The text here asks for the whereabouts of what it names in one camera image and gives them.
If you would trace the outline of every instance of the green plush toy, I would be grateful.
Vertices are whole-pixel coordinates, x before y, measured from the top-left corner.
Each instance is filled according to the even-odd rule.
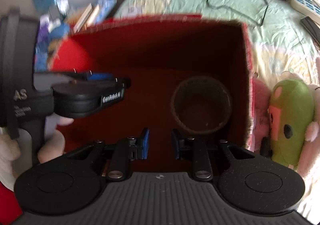
[[[305,133],[314,116],[313,97],[299,79],[285,79],[273,88],[270,103],[272,160],[296,169]]]

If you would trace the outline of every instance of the green bedsheet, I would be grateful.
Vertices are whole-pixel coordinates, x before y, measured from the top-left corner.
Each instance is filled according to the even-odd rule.
[[[271,88],[283,71],[296,72],[307,83],[318,83],[315,57],[317,50],[308,32],[300,24],[304,17],[289,3],[267,0],[269,7],[263,26],[257,26],[246,17],[221,8],[212,9],[206,0],[125,0],[116,17],[141,14],[201,14],[205,18],[234,20],[248,25],[253,68]],[[213,6],[227,5],[260,22],[266,5],[264,0],[209,0]]]

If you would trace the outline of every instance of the stuffed animal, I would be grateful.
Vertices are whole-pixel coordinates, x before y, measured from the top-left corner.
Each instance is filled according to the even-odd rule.
[[[303,80],[285,79],[276,84],[269,116],[272,160],[296,169],[314,116],[312,93]]]
[[[50,161],[63,154],[65,141],[61,132],[56,130],[56,126],[57,124],[68,125],[72,122],[73,119],[60,117],[56,114],[46,118],[45,144],[38,153],[40,163]],[[5,129],[1,129],[0,132],[0,182],[12,191],[18,176],[30,168],[25,155],[28,155],[26,150],[30,150],[31,141],[28,136],[23,136],[23,132],[24,130],[19,131],[20,137],[16,140],[12,140],[5,133]]]
[[[320,83],[320,58],[316,59],[318,80]],[[301,79],[297,74],[284,72],[284,78]],[[300,154],[297,173],[305,182],[305,194],[297,211],[311,223],[320,223],[320,87],[316,84],[308,85],[313,95],[315,114],[313,122],[307,128],[306,139]]]
[[[252,82],[254,97],[254,119],[250,150],[259,153],[261,141],[264,137],[269,135],[270,130],[268,107],[271,90],[257,76],[253,77]]]

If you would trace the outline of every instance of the black cable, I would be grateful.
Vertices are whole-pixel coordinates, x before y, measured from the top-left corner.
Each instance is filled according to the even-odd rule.
[[[229,7],[229,6],[226,6],[226,5],[213,6],[212,4],[209,3],[209,0],[207,0],[206,3],[207,3],[207,5],[208,5],[208,7],[210,7],[211,9],[220,9],[220,8],[229,9],[229,10],[233,11],[234,13],[237,13],[237,14],[239,14],[239,15],[241,15],[241,16],[249,19],[249,20],[251,20],[251,21],[254,22],[257,26],[262,26],[262,25],[263,25],[263,22],[264,22],[264,18],[266,17],[266,13],[267,13],[268,7],[269,7],[268,1],[267,1],[267,0],[263,0],[263,1],[265,2],[265,4],[266,4],[267,7],[266,7],[266,10],[265,10],[265,12],[264,12],[264,15],[263,15],[263,18],[262,18],[262,20],[261,20],[261,23],[257,22],[256,20],[254,20],[253,18],[247,16],[246,14],[241,13],[240,11],[237,11],[237,10],[233,9],[232,7]]]

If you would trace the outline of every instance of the red box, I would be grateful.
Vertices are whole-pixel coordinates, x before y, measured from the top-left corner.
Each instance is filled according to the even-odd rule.
[[[124,101],[60,128],[67,151],[92,140],[115,143],[148,127],[148,159],[133,161],[131,169],[189,170],[191,163],[173,156],[170,134],[179,126],[170,112],[170,98],[182,80],[195,75],[218,79],[232,96],[228,124],[208,139],[250,147],[252,69],[245,25],[172,15],[108,22],[65,40],[51,67],[132,79]]]

